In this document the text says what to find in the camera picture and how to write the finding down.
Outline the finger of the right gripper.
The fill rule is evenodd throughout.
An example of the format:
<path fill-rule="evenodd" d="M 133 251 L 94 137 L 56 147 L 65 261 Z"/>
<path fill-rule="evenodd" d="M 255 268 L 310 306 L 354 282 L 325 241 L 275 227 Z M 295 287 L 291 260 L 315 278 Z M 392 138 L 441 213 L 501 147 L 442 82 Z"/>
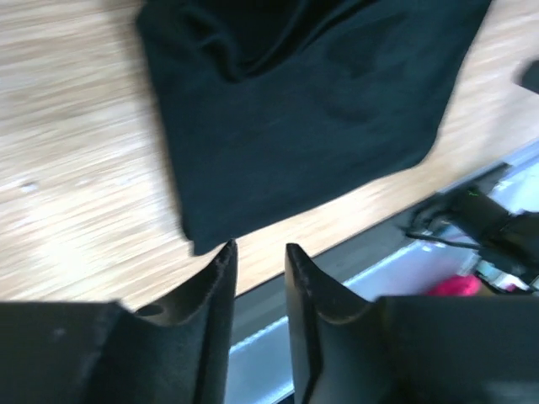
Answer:
<path fill-rule="evenodd" d="M 539 60 L 527 61 L 515 74 L 515 83 L 520 87 L 539 93 Z"/>

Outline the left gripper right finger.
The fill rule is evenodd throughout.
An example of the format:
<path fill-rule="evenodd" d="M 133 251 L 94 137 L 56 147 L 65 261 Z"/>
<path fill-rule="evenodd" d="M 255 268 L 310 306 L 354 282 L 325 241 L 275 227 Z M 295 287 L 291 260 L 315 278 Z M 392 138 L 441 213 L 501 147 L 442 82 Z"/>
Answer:
<path fill-rule="evenodd" d="M 286 304 L 298 403 L 535 403 L 538 300 L 363 300 L 296 245 Z"/>

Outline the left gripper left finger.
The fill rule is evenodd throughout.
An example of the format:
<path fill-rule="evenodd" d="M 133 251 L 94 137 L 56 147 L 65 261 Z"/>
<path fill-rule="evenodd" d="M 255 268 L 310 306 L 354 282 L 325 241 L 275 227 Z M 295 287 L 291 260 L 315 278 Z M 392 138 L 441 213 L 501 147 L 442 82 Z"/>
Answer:
<path fill-rule="evenodd" d="M 115 301 L 2 303 L 2 402 L 223 402 L 236 281 L 228 242 L 138 311 Z"/>

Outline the black t shirt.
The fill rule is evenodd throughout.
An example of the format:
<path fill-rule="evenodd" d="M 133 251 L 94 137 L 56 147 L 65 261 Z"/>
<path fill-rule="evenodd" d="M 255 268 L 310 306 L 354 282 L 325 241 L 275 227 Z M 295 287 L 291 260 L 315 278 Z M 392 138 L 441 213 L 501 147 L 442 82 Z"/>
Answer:
<path fill-rule="evenodd" d="M 146 1 L 136 27 L 196 255 L 414 167 L 487 1 Z"/>

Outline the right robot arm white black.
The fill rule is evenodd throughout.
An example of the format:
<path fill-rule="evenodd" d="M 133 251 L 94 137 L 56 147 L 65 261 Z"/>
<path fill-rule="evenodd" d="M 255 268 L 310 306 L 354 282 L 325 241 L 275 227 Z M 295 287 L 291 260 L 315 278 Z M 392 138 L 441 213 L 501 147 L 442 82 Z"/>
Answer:
<path fill-rule="evenodd" d="M 435 276 L 435 291 L 462 293 L 480 286 L 498 294 L 538 292 L 538 212 L 513 211 L 524 176 L 538 166 L 538 145 L 522 150 L 481 178 L 441 194 L 416 210 L 404 236 L 456 249 L 453 264 Z"/>

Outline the bright red t shirt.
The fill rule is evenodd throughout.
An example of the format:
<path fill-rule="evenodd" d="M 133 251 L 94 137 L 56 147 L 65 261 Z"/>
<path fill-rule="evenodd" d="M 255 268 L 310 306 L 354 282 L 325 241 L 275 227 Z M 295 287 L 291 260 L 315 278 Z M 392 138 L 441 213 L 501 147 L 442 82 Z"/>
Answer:
<path fill-rule="evenodd" d="M 445 279 L 427 292 L 433 296 L 472 296 L 482 288 L 481 281 L 473 275 L 456 275 Z"/>

